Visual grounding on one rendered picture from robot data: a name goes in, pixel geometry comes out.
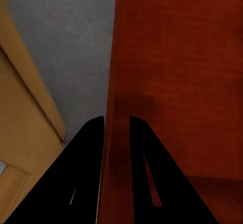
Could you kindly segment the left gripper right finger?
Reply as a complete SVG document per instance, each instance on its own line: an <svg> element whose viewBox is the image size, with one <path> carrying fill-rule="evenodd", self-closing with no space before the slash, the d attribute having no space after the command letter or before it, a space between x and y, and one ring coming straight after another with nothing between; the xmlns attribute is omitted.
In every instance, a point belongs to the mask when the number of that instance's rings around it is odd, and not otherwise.
<svg viewBox="0 0 243 224"><path fill-rule="evenodd" d="M130 149L135 224L219 224L150 125L135 116ZM162 207L152 202L143 155Z"/></svg>

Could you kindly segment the storage box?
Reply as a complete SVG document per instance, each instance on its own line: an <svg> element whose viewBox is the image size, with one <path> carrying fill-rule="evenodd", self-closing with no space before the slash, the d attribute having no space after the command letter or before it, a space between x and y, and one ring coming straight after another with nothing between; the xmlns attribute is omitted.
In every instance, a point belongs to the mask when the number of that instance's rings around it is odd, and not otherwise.
<svg viewBox="0 0 243 224"><path fill-rule="evenodd" d="M219 224L243 224L243 0L115 1L96 224L135 224L130 116Z"/></svg>

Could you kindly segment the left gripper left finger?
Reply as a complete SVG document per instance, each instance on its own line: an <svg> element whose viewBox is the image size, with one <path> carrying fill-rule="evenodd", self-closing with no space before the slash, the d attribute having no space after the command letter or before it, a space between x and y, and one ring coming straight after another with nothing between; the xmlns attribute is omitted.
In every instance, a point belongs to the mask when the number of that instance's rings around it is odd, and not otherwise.
<svg viewBox="0 0 243 224"><path fill-rule="evenodd" d="M4 224L96 224L104 132L88 121Z"/></svg>

